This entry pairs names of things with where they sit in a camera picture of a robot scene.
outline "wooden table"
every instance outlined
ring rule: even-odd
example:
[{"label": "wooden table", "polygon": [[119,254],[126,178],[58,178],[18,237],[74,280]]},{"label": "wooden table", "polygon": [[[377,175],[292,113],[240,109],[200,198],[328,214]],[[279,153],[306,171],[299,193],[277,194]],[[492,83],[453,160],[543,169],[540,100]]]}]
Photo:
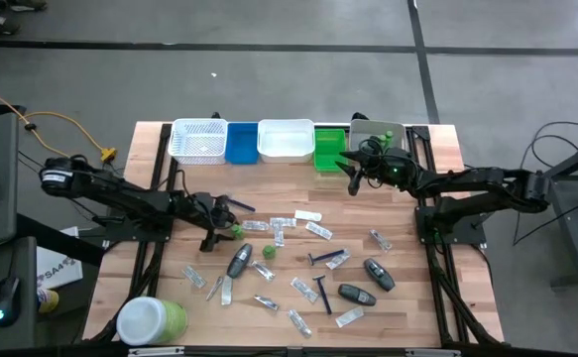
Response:
[{"label": "wooden table", "polygon": [[[137,123],[128,156],[128,181],[149,187],[161,132],[161,122]],[[451,125],[429,126],[436,167],[440,172],[462,170],[463,163]],[[167,176],[164,165],[163,178]],[[191,192],[231,193],[235,199],[256,207],[255,214],[236,211],[238,218],[269,221],[270,217],[293,217],[296,209],[320,212],[322,226],[333,232],[326,241],[304,229],[285,229],[286,246],[268,266],[276,278],[267,283],[254,269],[247,269],[234,281],[233,302],[220,304],[220,290],[210,301],[205,296],[218,276],[226,272],[242,242],[220,242],[211,253],[198,251],[205,232],[182,221],[173,230],[161,267],[157,298],[180,303],[187,310],[186,333],[170,344],[177,345],[266,345],[327,347],[430,347],[438,346],[438,329],[433,307],[429,272],[424,248],[417,242],[412,211],[416,201],[406,193],[389,187],[370,188],[364,181],[355,197],[348,195],[348,178],[342,174],[319,174],[313,164],[258,164],[255,166],[185,167]],[[180,179],[176,188],[180,188]],[[377,229],[393,243],[383,253],[368,231]],[[253,258],[264,260],[262,248],[273,244],[273,233],[247,232],[246,242],[254,246]],[[352,257],[331,271],[324,264],[310,267],[306,254],[313,256],[348,248]],[[101,264],[99,278],[85,326],[84,337],[96,334],[113,316],[130,287],[137,244],[117,245]],[[502,339],[494,293],[487,267],[477,251],[454,246],[454,260],[462,297],[487,330]],[[363,261],[376,258],[391,273],[397,286],[385,293],[364,272]],[[206,281],[195,288],[181,273],[191,265]],[[321,297],[310,303],[290,285],[299,277],[318,292],[311,278],[326,274],[323,280],[332,315],[327,315]],[[352,284],[373,294],[378,302],[364,307],[365,316],[343,328],[335,318],[357,305],[337,294],[340,283]],[[272,298],[280,305],[273,312],[253,299],[253,295]],[[446,294],[447,317],[452,336],[456,335],[454,315]],[[296,309],[313,331],[301,336],[287,317]]]}]

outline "concrete floor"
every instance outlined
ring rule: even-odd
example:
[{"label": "concrete floor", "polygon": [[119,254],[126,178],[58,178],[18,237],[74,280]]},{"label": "concrete floor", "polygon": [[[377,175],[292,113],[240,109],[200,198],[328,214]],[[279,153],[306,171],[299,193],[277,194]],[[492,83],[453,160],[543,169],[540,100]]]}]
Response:
[{"label": "concrete floor", "polygon": [[[428,46],[578,48],[578,0],[417,0],[417,6]],[[12,40],[414,44],[404,0],[54,0],[47,12],[18,19],[24,28]],[[542,124],[578,121],[578,57],[429,56],[428,64],[440,122],[456,125],[469,165],[517,167]],[[78,118],[100,143],[119,149],[117,167],[140,120],[219,111],[238,121],[347,122],[361,111],[374,119],[428,123],[415,54],[0,49],[0,95],[29,111]],[[50,143],[97,157],[69,123],[37,122]],[[548,132],[578,145],[578,128]],[[38,161],[51,155],[24,131],[20,138],[21,150]],[[554,140],[538,144],[552,163],[572,154]],[[526,167],[543,169],[531,157]],[[44,195],[27,168],[20,166],[19,175],[21,212],[56,228],[93,226],[66,200]],[[520,232],[551,217],[525,216]],[[578,289],[556,294],[548,287],[551,279],[573,273],[558,226],[512,248],[515,219],[501,212],[485,224],[506,339],[578,352]],[[71,339],[78,322],[74,313],[66,332],[50,342]]]}]

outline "green bin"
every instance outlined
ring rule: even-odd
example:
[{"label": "green bin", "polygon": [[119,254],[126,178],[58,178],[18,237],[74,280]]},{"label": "green bin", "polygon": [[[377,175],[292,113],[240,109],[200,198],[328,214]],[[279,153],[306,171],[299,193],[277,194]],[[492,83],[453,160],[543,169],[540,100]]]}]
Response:
[{"label": "green bin", "polygon": [[321,173],[338,173],[336,161],[347,164],[339,153],[346,151],[343,129],[315,129],[315,169]]}]

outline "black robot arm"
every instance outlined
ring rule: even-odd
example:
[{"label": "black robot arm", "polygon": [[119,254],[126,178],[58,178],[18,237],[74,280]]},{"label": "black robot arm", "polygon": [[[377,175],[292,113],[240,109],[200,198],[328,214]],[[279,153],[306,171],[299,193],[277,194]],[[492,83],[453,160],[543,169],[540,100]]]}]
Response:
[{"label": "black robot arm", "polygon": [[465,216],[508,208],[537,213],[548,206],[549,179],[541,172],[473,168],[437,174],[422,168],[405,150],[390,148],[384,152],[376,138],[362,142],[358,151],[340,154],[359,164],[359,168],[355,168],[337,163],[351,178],[348,185],[351,195],[357,194],[362,178],[397,187],[414,198],[430,198],[444,192],[484,192],[461,199],[438,197],[426,217],[426,224],[440,234],[451,233],[454,224]]},{"label": "black robot arm", "polygon": [[50,195],[85,197],[114,208],[120,215],[96,217],[95,221],[105,227],[124,227],[125,234],[136,240],[149,241],[151,232],[169,235],[173,218],[177,218],[206,229],[207,239],[201,251],[211,251],[213,243],[230,239],[215,234],[214,230],[237,223],[236,216],[229,211],[226,195],[213,197],[208,192],[190,194],[184,190],[145,189],[111,172],[93,168],[82,156],[46,160],[40,180],[44,192]]}]

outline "green bottle cap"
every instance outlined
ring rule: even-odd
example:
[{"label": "green bottle cap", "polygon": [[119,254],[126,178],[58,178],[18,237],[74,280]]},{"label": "green bottle cap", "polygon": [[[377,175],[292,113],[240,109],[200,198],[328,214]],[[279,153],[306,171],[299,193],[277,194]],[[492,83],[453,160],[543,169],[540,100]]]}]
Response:
[{"label": "green bottle cap", "polygon": [[274,246],[265,246],[262,250],[262,255],[265,256],[265,259],[274,259],[276,258],[276,247]]},{"label": "green bottle cap", "polygon": [[233,233],[234,238],[240,240],[245,237],[245,231],[242,230],[242,227],[239,224],[234,224],[231,227],[231,232]]}]

